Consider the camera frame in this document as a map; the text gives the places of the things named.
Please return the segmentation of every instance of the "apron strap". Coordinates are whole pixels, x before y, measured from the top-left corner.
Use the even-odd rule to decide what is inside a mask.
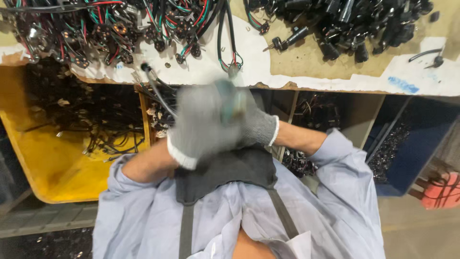
[[[284,229],[286,230],[287,236],[289,239],[293,239],[299,235],[299,231],[294,225],[294,221],[292,220],[291,215],[289,215],[288,209],[284,205],[283,201],[281,200],[278,191],[275,189],[268,189],[268,195],[270,195],[271,202],[273,202],[273,206],[280,217],[281,223],[283,224]]]
[[[193,211],[195,205],[184,206],[182,223],[180,226],[179,259],[186,259],[192,255]]]
[[[280,195],[275,189],[268,189],[268,195],[273,202],[273,206],[276,209],[276,213],[280,217],[281,223],[287,233],[289,239],[299,235],[297,228],[294,225],[291,215],[289,215],[288,209],[281,200]],[[193,212],[195,204],[190,206],[184,206],[182,212],[182,223],[180,226],[180,239],[179,239],[179,259],[186,259],[192,255],[192,233],[193,233]]]

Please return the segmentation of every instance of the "key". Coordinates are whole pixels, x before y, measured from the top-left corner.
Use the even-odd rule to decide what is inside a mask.
[[[281,49],[281,39],[280,37],[275,37],[273,38],[273,40],[271,40],[271,44],[268,45],[268,47],[266,47],[262,52],[265,52],[271,48],[275,48],[275,49]]]

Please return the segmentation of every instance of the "black apron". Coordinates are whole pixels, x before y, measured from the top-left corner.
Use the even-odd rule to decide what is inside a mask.
[[[195,203],[217,187],[229,182],[245,182],[263,187],[270,195],[273,206],[289,237],[299,234],[291,216],[274,185],[278,178],[270,153],[260,146],[246,147],[216,155],[200,163],[193,171],[175,170],[177,201],[184,205],[180,231],[179,259],[191,255],[193,212]]]

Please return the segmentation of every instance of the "light blue shirt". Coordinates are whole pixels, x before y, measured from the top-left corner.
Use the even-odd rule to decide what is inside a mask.
[[[99,197],[93,233],[95,259],[177,259],[183,205],[176,183],[138,183],[121,172],[133,155],[113,163],[109,189]],[[278,191],[300,234],[311,233],[311,258],[383,259],[373,174],[366,153],[336,129],[310,157],[320,168],[317,195],[273,160]],[[265,189],[242,182],[218,187],[195,204],[192,255],[231,259],[240,226],[278,258],[289,240]]]

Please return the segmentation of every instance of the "person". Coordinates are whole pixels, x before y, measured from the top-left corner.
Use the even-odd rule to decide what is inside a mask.
[[[167,138],[112,164],[94,258],[385,258],[366,153],[337,129],[279,121],[249,95],[240,117],[223,120],[221,94],[182,90]],[[273,144],[310,155],[316,195],[257,147]]]

